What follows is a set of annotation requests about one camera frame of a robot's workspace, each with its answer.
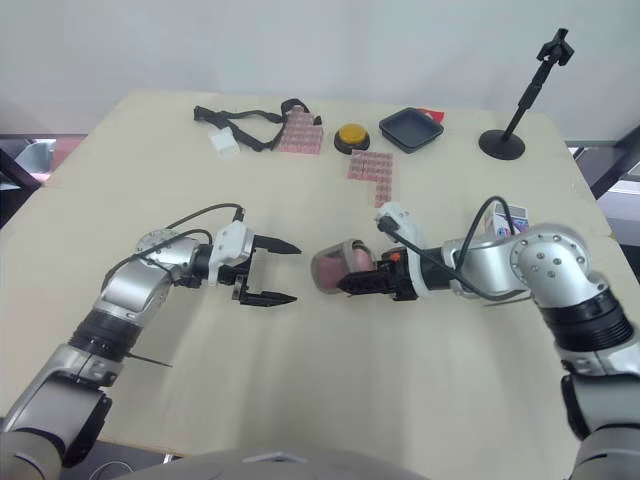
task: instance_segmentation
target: white connector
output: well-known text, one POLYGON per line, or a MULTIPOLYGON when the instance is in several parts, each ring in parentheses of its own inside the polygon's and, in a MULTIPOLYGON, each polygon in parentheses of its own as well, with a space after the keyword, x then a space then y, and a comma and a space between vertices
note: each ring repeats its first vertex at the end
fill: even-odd
POLYGON ((233 133, 229 127, 209 132, 209 140, 211 140, 216 152, 222 157, 230 157, 240 152, 240 146, 236 139, 233 138, 233 133))

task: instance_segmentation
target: black strap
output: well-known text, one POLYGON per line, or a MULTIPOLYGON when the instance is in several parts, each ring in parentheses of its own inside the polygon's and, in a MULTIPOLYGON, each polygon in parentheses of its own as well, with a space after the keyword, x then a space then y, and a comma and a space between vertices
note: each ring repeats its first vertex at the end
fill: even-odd
MULTIPOLYGON (((302 103, 297 98, 290 98, 289 100, 285 100, 284 102, 282 102, 282 105, 280 105, 280 115, 278 115, 277 113, 265 112, 263 110, 249 110, 247 112, 240 113, 232 113, 225 110, 214 112, 213 110, 196 106, 193 109, 193 119, 196 121, 204 120, 205 122, 209 122, 218 128, 229 127, 237 142, 251 147, 256 152, 261 152, 265 148, 273 150, 278 145, 278 143, 280 142, 280 137, 282 137, 284 127, 287 123, 287 112, 296 105, 301 106, 305 112, 309 113, 309 109, 304 103, 302 103), (238 126, 231 121, 231 119, 245 118, 252 115, 259 115, 261 117, 264 117, 265 120, 268 120, 271 123, 281 123, 282 127, 272 140, 268 142, 261 142, 257 138, 252 137, 247 132, 238 128, 238 126)), ((320 119, 320 117, 315 117, 313 124, 320 125, 321 123, 322 120, 320 119)))

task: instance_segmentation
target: black cable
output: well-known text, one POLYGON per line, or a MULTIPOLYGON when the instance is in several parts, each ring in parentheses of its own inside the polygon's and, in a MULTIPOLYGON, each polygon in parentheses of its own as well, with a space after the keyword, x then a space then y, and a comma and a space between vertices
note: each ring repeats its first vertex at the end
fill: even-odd
POLYGON ((177 227, 178 225, 182 225, 184 222, 188 222, 192 218, 198 217, 203 213, 210 212, 211 210, 218 210, 219 208, 235 208, 236 213, 233 216, 233 219, 240 220, 240 221, 244 219, 244 208, 242 208, 242 205, 238 205, 237 203, 218 203, 216 205, 211 205, 210 207, 203 208, 202 210, 198 210, 197 212, 194 212, 191 215, 187 215, 186 217, 181 218, 176 222, 173 222, 171 225, 167 225, 165 228, 177 227))
POLYGON ((147 248, 146 250, 140 253, 134 253, 133 255, 125 258, 124 260, 120 260, 111 269, 109 269, 107 274, 104 276, 104 280, 102 282, 102 287, 100 288, 100 290, 104 290, 104 287, 107 286, 107 283, 109 283, 109 280, 111 280, 111 277, 113 276, 113 274, 116 273, 116 271, 123 265, 126 265, 132 260, 139 260, 139 259, 150 260, 145 258, 150 253, 153 253, 156 250, 160 250, 161 248, 164 248, 167 245, 171 245, 175 241, 180 240, 181 238, 184 238, 188 235, 192 235, 194 233, 201 233, 202 235, 205 235, 207 237, 207 241, 209 242, 209 245, 213 245, 213 235, 211 235, 211 233, 208 230, 204 230, 202 228, 193 228, 191 230, 187 230, 186 232, 178 233, 175 237, 171 237, 170 239, 165 240, 164 242, 160 242, 159 244, 154 245, 151 248, 147 248))
POLYGON ((507 217, 507 223, 509 224, 509 230, 511 231, 511 235, 516 234, 516 228, 513 226, 513 218, 511 217, 511 212, 509 211, 509 205, 507 204, 506 200, 498 195, 494 195, 492 197, 487 198, 487 200, 480 207, 480 210, 478 210, 478 213, 476 213, 476 216, 473 219, 473 222, 471 222, 471 226, 469 227, 467 236, 465 237, 464 242, 462 243, 462 248, 458 252, 457 260, 455 261, 456 272, 459 272, 460 270, 462 270, 462 265, 464 263, 465 258, 467 257, 467 252, 469 251, 469 245, 471 244, 471 240, 473 240, 473 236, 475 235, 476 230, 478 229, 478 224, 480 223, 480 220, 482 220, 482 215, 484 215, 485 210, 489 208, 489 206, 493 202, 498 202, 500 203, 500 205, 502 205, 502 208, 504 209, 504 215, 505 217, 507 217))
POLYGON ((502 294, 502 295, 491 295, 490 293, 483 292, 482 290, 480 290, 475 285, 472 285, 471 283, 469 283, 469 281, 465 277, 463 277, 460 273, 455 271, 453 268, 450 268, 450 267, 446 266, 444 263, 441 263, 438 259, 432 257, 431 255, 426 253, 424 250, 422 250, 420 247, 414 245, 413 243, 411 243, 409 240, 407 240, 403 236, 397 234, 395 231, 388 230, 388 229, 384 229, 382 231, 384 233, 386 233, 387 235, 389 235, 394 240, 396 240, 396 241, 400 242, 401 244, 403 244, 408 249, 413 250, 414 252, 416 252, 418 255, 420 255, 421 258, 424 258, 425 260, 430 261, 436 267, 438 267, 441 270, 444 270, 445 272, 447 272, 453 278, 458 280, 467 290, 469 290, 472 293, 475 293, 476 295, 478 295, 481 298, 484 298, 485 300, 490 300, 492 302, 502 302, 503 300, 509 300, 510 298, 513 298, 513 297, 515 297, 517 295, 520 295, 522 292, 524 292, 524 290, 515 290, 513 292, 505 293, 505 294, 502 294))

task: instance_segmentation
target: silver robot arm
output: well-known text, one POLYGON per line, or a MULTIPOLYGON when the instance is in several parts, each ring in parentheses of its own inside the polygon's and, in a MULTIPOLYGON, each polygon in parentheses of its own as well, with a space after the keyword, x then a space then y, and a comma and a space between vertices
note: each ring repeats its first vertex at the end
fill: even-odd
MULTIPOLYGON (((461 246, 462 240, 443 245, 446 265, 455 267, 461 246)), ((542 224, 503 240, 477 240, 460 272, 492 294, 531 291, 569 372, 562 393, 569 425, 583 441, 571 479, 637 479, 640 334, 604 276, 591 269, 580 235, 542 224)), ((450 287, 472 296, 457 280, 450 287)))
POLYGON ((87 317, 20 395, 2 425, 0 478, 55 479, 82 461, 104 425, 123 360, 165 302, 172 285, 233 285, 241 304, 273 306, 295 297, 249 293, 255 248, 300 253, 282 240, 255 235, 241 221, 218 232, 213 245, 163 229, 145 235, 136 253, 108 274, 87 317))

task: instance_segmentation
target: robotic arm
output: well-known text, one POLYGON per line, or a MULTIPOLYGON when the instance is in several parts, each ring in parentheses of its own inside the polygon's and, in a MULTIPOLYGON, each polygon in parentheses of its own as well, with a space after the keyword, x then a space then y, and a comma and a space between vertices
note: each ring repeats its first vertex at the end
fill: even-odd
MULTIPOLYGON (((233 285, 234 299, 256 306, 295 300, 276 292, 248 292, 255 248, 285 254, 300 251, 281 240, 254 235, 240 220, 218 232, 211 245, 170 228, 152 232, 141 239, 136 254, 107 274, 89 315, 71 340, 53 353, 5 419, 0 436, 1 478, 54 479, 61 464, 72 466, 84 458, 111 406, 101 388, 113 385, 123 359, 131 356, 138 335, 165 301, 171 285, 198 288, 205 279, 233 285)), ((425 249, 419 228, 399 205, 384 205, 376 221, 381 231, 404 247, 384 253, 377 262, 367 258, 368 249, 359 241, 322 252, 312 264, 321 289, 353 295, 384 293, 396 301, 443 289, 499 301, 530 290, 568 371, 562 392, 569 424, 583 441, 571 478, 638 477, 640 337, 607 281, 591 270, 585 242, 576 232, 540 225, 506 239, 473 239, 468 249, 462 240, 425 249), (323 275, 335 279, 335 285, 323 283, 323 275)), ((191 473, 210 478, 212 472, 219 472, 214 475, 218 477, 230 462, 232 472, 244 469, 248 477, 257 472, 264 473, 260 478, 290 477, 297 472, 293 474, 300 478, 316 478, 335 462, 341 465, 335 478, 418 478, 348 453, 324 453, 311 459, 284 452, 212 454, 132 476, 196 478, 186 476, 191 473)))
MULTIPOLYGON (((351 273, 337 283, 338 289, 352 295, 390 294, 396 301, 443 289, 475 297, 473 289, 489 299, 530 290, 569 372, 562 379, 562 393, 569 425, 583 440, 571 478, 638 478, 640 334, 604 276, 592 271, 586 243, 577 232, 542 224, 499 240, 474 239, 461 263, 463 240, 430 250, 417 247, 422 242, 419 229, 398 204, 385 204, 376 222, 407 248, 385 252, 375 269, 348 269, 351 273)), ((359 241, 355 245, 366 248, 359 241)), ((316 274, 325 260, 314 258, 316 274)))
POLYGON ((101 389, 114 384, 172 285, 199 288, 203 280, 233 285, 233 299, 244 305, 295 301, 278 292, 249 293, 256 248, 300 253, 287 242, 255 235, 238 219, 220 230, 212 245, 171 229, 145 235, 136 253, 107 274, 69 342, 55 350, 9 411, 2 428, 0 477, 58 478, 61 464, 71 467, 85 458, 111 407, 101 389))

